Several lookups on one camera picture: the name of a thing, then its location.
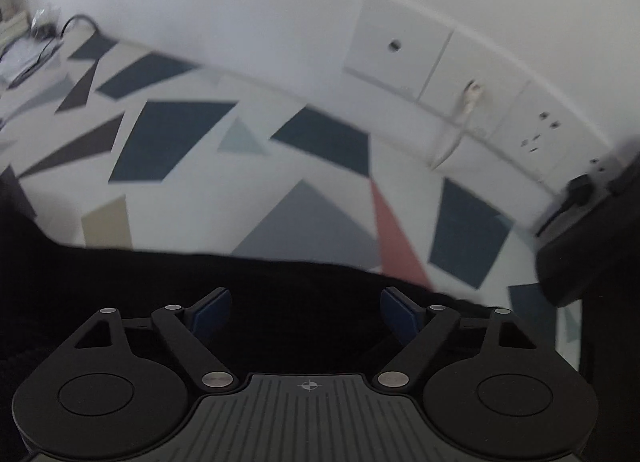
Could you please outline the geometric patterned table cloth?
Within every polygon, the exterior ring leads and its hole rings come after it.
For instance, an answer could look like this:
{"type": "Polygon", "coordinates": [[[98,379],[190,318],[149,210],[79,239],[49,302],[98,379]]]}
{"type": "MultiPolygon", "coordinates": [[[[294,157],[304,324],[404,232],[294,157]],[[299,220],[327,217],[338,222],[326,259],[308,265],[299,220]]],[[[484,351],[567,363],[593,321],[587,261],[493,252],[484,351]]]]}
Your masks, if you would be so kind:
{"type": "Polygon", "coordinates": [[[1,93],[1,169],[52,239],[342,264],[517,312],[571,364],[582,308],[540,294],[535,189],[420,160],[273,89],[87,31],[1,93]]]}

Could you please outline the black power adapter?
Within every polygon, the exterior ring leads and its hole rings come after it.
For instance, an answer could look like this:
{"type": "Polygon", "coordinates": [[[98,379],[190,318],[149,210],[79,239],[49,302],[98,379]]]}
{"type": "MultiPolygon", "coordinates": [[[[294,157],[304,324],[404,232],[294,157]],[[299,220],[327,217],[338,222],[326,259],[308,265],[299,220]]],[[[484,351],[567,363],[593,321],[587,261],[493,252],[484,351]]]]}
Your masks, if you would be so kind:
{"type": "Polygon", "coordinates": [[[592,178],[583,174],[573,178],[566,186],[566,198],[564,206],[566,208],[582,208],[586,206],[596,192],[596,184],[592,178]]]}

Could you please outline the black corduroy garment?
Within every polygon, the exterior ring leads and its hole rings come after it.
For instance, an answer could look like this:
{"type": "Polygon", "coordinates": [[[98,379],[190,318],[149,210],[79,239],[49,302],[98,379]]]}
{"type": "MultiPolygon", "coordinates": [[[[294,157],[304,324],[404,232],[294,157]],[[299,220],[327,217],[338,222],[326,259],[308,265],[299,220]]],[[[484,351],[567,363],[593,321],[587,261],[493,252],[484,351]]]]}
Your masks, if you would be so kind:
{"type": "Polygon", "coordinates": [[[24,461],[634,461],[634,314],[586,307],[572,367],[514,312],[354,268],[54,242],[1,176],[1,456],[24,461]],[[460,323],[412,387],[392,286],[460,323]],[[151,321],[217,288],[208,348],[234,387],[198,387],[151,321]]]}

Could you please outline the white wall socket panel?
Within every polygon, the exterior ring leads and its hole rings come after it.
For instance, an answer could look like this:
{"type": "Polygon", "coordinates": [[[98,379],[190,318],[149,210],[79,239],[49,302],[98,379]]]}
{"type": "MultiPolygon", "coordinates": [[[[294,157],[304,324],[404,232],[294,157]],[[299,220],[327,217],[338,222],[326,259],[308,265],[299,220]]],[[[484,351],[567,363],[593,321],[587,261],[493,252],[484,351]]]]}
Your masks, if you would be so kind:
{"type": "Polygon", "coordinates": [[[489,40],[403,0],[362,0],[343,69],[438,115],[547,189],[589,175],[600,187],[623,165],[556,88],[489,40]]]}

